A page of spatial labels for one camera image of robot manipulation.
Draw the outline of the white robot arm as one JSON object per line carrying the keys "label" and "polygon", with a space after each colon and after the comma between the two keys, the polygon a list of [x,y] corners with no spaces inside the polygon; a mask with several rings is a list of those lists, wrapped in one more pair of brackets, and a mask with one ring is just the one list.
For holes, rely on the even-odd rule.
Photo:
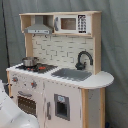
{"label": "white robot arm", "polygon": [[22,111],[0,89],[0,128],[39,128],[39,123],[36,117]]}

